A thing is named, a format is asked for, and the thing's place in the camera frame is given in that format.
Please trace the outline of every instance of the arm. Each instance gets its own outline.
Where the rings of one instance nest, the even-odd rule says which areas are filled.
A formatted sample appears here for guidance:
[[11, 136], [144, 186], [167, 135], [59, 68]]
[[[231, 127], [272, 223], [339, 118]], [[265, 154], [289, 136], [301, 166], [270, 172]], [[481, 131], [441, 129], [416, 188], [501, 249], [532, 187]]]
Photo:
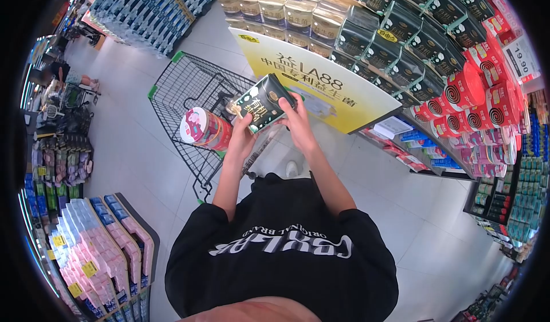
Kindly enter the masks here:
[[290, 94], [297, 100], [296, 111], [291, 108], [285, 98], [280, 98], [279, 106], [286, 113], [288, 119], [280, 119], [277, 123], [284, 124], [290, 129], [292, 141], [305, 155], [321, 196], [323, 196], [323, 200], [332, 215], [338, 216], [344, 210], [356, 209], [353, 198], [328, 164], [323, 151], [313, 136], [301, 96], [292, 92]]
[[244, 160], [250, 155], [254, 142], [258, 137], [258, 134], [253, 136], [247, 129], [251, 121], [252, 115], [248, 113], [243, 119], [237, 119], [235, 122], [229, 147], [223, 160], [218, 188], [212, 200], [212, 204], [225, 211], [230, 222], [235, 215]]

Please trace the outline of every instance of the white floor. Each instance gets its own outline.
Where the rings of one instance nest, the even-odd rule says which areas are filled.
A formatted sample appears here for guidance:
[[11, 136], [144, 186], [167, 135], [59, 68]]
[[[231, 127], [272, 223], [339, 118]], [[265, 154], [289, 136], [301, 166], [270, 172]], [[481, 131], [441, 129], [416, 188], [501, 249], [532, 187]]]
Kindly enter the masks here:
[[[181, 49], [253, 77], [215, 5]], [[164, 292], [164, 271], [176, 236], [197, 207], [193, 180], [162, 128], [147, 94], [169, 59], [107, 40], [96, 51], [79, 39], [66, 60], [92, 78], [103, 95], [93, 107], [90, 139], [95, 168], [87, 197], [121, 192], [161, 238], [151, 321], [178, 316]], [[468, 183], [409, 174], [408, 169], [356, 136], [312, 121], [315, 135], [357, 206], [376, 222], [397, 264], [399, 301], [388, 321], [448, 321], [512, 267], [483, 229], [462, 212]], [[281, 173], [302, 162], [286, 130], [258, 159], [255, 170]], [[241, 182], [239, 197], [250, 192]]]

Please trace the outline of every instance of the finger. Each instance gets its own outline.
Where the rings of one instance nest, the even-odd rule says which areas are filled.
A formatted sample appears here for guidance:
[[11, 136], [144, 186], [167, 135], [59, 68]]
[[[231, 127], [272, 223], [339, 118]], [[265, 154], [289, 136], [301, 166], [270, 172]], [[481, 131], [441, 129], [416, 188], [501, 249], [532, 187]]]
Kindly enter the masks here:
[[285, 98], [279, 98], [279, 107], [283, 110], [283, 112], [286, 113], [288, 116], [288, 119], [296, 119], [298, 118], [298, 114], [296, 111], [292, 109], [292, 106], [288, 103], [288, 101]]
[[302, 100], [302, 96], [295, 92], [288, 92], [290, 95], [292, 95], [293, 98], [296, 99], [297, 107], [296, 112], [298, 112], [298, 115], [302, 118], [307, 118], [307, 110], [304, 106], [304, 101]]

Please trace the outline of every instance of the white sneaker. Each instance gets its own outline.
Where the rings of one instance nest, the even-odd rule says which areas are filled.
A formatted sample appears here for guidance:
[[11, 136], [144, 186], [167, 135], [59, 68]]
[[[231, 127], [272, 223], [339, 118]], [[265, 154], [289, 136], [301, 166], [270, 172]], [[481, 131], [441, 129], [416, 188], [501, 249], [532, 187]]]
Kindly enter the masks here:
[[286, 164], [286, 178], [292, 179], [296, 176], [298, 176], [298, 165], [294, 161], [288, 161]]

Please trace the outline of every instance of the yellow promotional sign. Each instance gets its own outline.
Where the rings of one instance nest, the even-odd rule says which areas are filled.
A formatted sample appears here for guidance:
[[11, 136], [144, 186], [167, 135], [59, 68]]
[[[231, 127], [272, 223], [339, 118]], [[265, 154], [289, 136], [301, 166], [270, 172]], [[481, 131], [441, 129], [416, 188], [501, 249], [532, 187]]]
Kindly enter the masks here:
[[84, 272], [84, 275], [86, 275], [87, 278], [90, 278], [97, 273], [97, 266], [92, 260], [90, 260], [82, 266], [82, 272]]
[[53, 237], [53, 245], [56, 247], [65, 246], [67, 243], [65, 242], [65, 239], [63, 236], [54, 236]]
[[262, 34], [229, 30], [257, 79], [274, 73], [287, 90], [303, 97], [308, 112], [340, 132], [354, 132], [401, 106], [364, 78], [314, 52]]
[[78, 296], [84, 293], [84, 291], [80, 288], [80, 285], [77, 282], [67, 286], [67, 288], [69, 289], [73, 298], [77, 298]]

